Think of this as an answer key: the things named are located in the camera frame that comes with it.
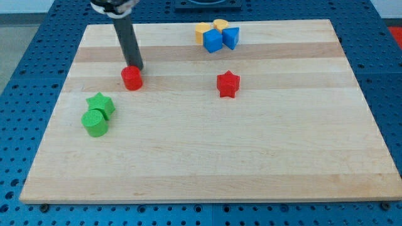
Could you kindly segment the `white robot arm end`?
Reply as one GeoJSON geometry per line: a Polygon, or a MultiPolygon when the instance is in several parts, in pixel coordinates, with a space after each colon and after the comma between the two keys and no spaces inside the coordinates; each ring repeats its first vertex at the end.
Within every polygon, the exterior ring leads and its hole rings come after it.
{"type": "Polygon", "coordinates": [[[132,12],[140,0],[90,0],[92,8],[112,19],[121,19],[132,12]]]}

